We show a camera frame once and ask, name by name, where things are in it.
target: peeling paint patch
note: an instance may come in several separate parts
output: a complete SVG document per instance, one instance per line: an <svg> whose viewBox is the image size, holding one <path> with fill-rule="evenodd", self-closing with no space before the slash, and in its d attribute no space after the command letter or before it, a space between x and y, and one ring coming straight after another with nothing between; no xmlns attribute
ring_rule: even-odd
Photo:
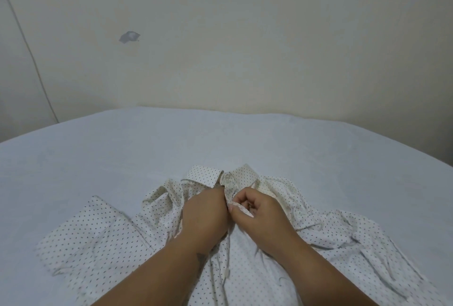
<svg viewBox="0 0 453 306"><path fill-rule="evenodd" d="M121 38L120 38L120 41L125 44L126 42L128 41L137 41L137 39L139 38L140 34L138 33L135 33L131 30L129 30L127 33L124 33Z"/></svg>

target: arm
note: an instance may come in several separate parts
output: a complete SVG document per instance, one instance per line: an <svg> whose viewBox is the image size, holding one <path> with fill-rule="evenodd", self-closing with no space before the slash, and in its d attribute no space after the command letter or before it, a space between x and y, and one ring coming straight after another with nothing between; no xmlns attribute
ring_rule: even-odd
<svg viewBox="0 0 453 306"><path fill-rule="evenodd" d="M181 233L93 306L180 306L228 223L223 188L192 197L183 208Z"/></svg>
<svg viewBox="0 0 453 306"><path fill-rule="evenodd" d="M298 236L277 200L245 188L233 201L254 216L230 206L234 222L286 270L305 306L377 306Z"/></svg>

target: person's right arm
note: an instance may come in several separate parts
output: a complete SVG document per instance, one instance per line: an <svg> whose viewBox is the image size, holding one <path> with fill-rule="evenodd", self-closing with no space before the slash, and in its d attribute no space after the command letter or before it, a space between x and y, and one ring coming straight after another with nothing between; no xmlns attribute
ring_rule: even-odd
<svg viewBox="0 0 453 306"><path fill-rule="evenodd" d="M304 306L377 306L296 233L280 204L256 189L242 189L229 206L234 222L271 255L294 282Z"/></svg>

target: white bed sheet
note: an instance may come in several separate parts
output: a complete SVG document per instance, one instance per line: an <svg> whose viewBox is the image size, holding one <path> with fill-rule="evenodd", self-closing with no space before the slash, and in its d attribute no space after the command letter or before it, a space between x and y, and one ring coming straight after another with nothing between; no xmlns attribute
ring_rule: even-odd
<svg viewBox="0 0 453 306"><path fill-rule="evenodd" d="M128 215L194 164L248 163L291 179L320 209L380 223L453 300L453 168L342 122L281 114L132 108L47 127L0 144L3 305L73 305L36 243L97 194Z"/></svg>

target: black dot pattern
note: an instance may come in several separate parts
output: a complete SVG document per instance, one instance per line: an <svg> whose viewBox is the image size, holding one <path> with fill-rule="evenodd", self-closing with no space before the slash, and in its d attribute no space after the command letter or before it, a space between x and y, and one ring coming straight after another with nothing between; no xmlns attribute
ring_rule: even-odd
<svg viewBox="0 0 453 306"><path fill-rule="evenodd" d="M93 196L83 210L37 245L53 275L65 274L78 305L91 305L182 229L184 202L206 187L225 186L231 201L252 186L274 197L299 236L379 305L447 305L382 229L350 212L319 212L287 179L194 166L146 195L133 218ZM286 272L234 227L210 253L188 305L300 305Z"/></svg>

